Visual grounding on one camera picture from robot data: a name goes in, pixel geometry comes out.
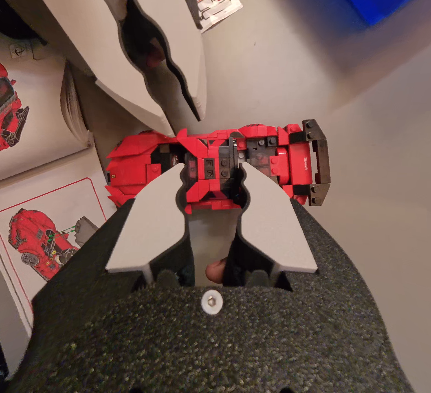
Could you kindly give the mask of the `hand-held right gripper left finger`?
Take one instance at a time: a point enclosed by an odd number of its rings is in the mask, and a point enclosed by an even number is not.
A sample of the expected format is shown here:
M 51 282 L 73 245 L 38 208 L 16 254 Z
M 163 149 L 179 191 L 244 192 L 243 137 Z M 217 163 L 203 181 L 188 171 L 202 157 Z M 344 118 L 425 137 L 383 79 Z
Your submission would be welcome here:
M 154 283 L 169 270 L 180 283 L 191 283 L 187 183 L 186 165 L 178 163 L 132 199 L 106 264 L 109 273 L 142 272 L 146 283 Z

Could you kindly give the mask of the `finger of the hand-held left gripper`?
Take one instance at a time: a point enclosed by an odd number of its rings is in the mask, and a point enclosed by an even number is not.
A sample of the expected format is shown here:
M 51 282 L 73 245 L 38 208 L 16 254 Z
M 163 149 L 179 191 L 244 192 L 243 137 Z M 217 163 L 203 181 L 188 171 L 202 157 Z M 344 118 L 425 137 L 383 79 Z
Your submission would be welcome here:
M 174 137 L 149 93 L 144 74 L 128 58 L 120 25 L 105 0 L 42 0 L 94 74 L 95 84 L 151 129 Z
M 166 63 L 197 121 L 206 116 L 207 71 L 197 0 L 133 0 L 159 33 Z

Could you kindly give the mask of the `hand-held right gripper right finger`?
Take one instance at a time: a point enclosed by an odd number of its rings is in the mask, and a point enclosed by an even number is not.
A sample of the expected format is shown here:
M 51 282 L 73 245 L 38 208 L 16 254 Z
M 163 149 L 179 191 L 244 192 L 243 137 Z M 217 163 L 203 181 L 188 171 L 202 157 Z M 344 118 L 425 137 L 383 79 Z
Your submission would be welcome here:
M 245 202 L 236 228 L 238 265 L 250 272 L 264 270 L 271 280 L 281 272 L 314 274 L 318 266 L 290 197 L 249 163 L 240 170 Z

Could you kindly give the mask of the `red lego car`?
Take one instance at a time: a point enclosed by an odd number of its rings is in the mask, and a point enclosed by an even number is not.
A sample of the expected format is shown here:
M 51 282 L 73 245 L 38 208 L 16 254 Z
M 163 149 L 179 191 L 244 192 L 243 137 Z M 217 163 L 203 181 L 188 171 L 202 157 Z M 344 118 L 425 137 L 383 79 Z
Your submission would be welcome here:
M 175 137 L 150 130 L 125 137 L 107 156 L 108 198 L 118 207 L 178 163 L 188 173 L 187 213 L 236 209 L 238 171 L 248 163 L 290 197 L 321 206 L 331 184 L 328 143 L 313 119 L 285 127 L 250 124 L 239 129 Z

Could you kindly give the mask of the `lego instruction booklet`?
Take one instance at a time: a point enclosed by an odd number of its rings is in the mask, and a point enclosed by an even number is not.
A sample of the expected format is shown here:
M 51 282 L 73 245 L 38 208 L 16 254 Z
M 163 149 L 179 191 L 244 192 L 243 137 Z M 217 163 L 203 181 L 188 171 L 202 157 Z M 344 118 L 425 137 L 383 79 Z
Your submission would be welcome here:
M 32 299 L 115 212 L 65 59 L 1 35 L 1 358 L 29 344 Z

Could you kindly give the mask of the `person's left hand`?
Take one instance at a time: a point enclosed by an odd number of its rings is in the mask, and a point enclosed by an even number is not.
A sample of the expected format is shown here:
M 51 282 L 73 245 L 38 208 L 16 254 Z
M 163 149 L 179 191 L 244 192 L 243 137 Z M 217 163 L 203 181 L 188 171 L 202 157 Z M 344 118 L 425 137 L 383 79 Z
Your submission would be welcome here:
M 152 38 L 148 43 L 146 66 L 148 68 L 156 68 L 165 60 L 163 47 L 160 45 L 157 38 Z

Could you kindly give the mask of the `person's right hand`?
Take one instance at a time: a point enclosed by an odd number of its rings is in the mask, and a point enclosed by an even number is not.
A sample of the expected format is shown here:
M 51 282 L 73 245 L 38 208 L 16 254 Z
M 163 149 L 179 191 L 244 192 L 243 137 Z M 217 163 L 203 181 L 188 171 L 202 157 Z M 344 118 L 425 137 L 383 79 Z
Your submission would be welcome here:
M 222 284 L 226 261 L 227 259 L 223 258 L 207 265 L 205 273 L 209 281 L 217 284 Z

